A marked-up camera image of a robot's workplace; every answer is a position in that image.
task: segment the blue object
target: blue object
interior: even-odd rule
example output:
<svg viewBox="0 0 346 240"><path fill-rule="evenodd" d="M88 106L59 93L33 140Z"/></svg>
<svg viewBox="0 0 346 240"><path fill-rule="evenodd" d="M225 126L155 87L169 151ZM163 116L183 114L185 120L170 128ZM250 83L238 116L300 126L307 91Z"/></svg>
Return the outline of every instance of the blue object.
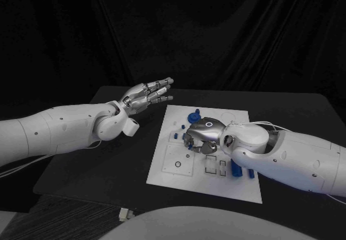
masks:
<svg viewBox="0 0 346 240"><path fill-rule="evenodd" d="M201 110L196 109L193 113L189 114L188 116L188 121L191 124L196 123L201 120Z"/></svg>
<svg viewBox="0 0 346 240"><path fill-rule="evenodd" d="M250 178L254 179L255 178L255 173L254 173L253 169L248 170L248 174L250 174Z"/></svg>
<svg viewBox="0 0 346 240"><path fill-rule="evenodd" d="M244 171L242 171L242 168L235 163L234 159L231 159L231 170L232 170L232 176L234 177L237 177L237 178L242 177Z"/></svg>

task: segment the table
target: table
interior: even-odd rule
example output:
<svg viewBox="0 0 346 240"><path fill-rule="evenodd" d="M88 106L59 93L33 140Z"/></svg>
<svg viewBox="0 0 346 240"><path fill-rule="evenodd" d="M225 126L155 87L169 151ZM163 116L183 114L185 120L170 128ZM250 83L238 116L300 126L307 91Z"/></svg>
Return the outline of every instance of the table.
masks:
<svg viewBox="0 0 346 240"><path fill-rule="evenodd" d="M119 100L129 87L100 88L93 104ZM346 126L328 99L315 93L170 89L175 100L133 118L134 137L121 134L98 148L57 155L35 185L39 194L152 211L201 206L263 218L317 239L343 235L346 207L260 175L263 204L146 184L168 104L248 111L251 121L276 125L346 146Z"/></svg>

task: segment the metallic robot hand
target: metallic robot hand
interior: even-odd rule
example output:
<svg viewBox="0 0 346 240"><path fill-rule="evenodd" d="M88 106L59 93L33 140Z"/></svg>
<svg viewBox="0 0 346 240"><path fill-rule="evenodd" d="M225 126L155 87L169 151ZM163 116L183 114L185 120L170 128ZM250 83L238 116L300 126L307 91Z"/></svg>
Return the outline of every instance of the metallic robot hand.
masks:
<svg viewBox="0 0 346 240"><path fill-rule="evenodd" d="M170 89L175 80L168 77L160 81L142 83L131 87L119 101L127 115L134 115L144 111L150 104L173 100L173 96L162 96Z"/></svg>
<svg viewBox="0 0 346 240"><path fill-rule="evenodd" d="M225 129L224 123L211 118L204 117L195 122L185 134L183 144L193 152L202 154L212 154L221 145L221 135ZM204 142L202 146L193 146L195 139Z"/></svg>

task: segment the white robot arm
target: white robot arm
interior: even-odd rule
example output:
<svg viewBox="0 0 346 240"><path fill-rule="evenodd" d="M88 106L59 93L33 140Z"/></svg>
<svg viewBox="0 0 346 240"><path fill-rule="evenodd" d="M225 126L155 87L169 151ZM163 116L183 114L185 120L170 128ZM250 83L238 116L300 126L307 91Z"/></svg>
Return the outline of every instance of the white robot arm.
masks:
<svg viewBox="0 0 346 240"><path fill-rule="evenodd" d="M162 96L173 79L139 84L120 101L54 107L32 116L0 121L0 166L31 156L69 153L121 132L133 136L140 127L130 115L150 104L172 100Z"/></svg>
<svg viewBox="0 0 346 240"><path fill-rule="evenodd" d="M307 134L267 131L255 123L266 122L225 126L205 117L191 125L185 145L193 138L204 141L202 147L191 148L204 154L214 153L219 145L242 168L300 190L346 197L346 148Z"/></svg>

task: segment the white board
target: white board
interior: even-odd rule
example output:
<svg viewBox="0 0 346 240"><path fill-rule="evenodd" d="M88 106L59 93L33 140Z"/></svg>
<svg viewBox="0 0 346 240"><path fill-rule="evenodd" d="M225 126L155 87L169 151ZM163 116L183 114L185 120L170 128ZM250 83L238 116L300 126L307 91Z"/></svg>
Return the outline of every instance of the white board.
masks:
<svg viewBox="0 0 346 240"><path fill-rule="evenodd" d="M234 177L231 158L219 148L214 154L204 155L185 147L188 116L196 109L202 118L215 118L225 125L231 121L250 122L248 111L168 105L146 183L261 204L258 173L250 178L244 168L242 177Z"/></svg>

